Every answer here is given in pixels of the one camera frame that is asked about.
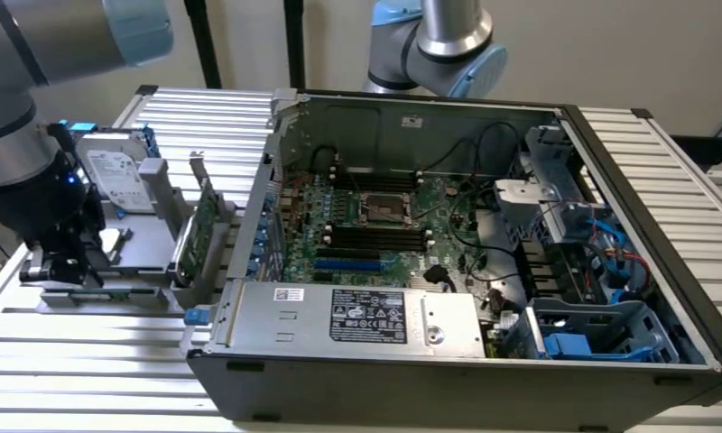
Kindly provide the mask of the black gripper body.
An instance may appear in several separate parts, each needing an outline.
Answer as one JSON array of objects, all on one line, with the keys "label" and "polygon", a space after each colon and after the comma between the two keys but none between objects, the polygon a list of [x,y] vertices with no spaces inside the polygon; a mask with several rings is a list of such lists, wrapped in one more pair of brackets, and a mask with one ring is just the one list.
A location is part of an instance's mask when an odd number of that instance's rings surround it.
[{"label": "black gripper body", "polygon": [[57,152],[37,175],[0,186],[0,223],[51,252],[78,253],[83,244],[102,244],[98,189],[81,179],[78,167]]}]

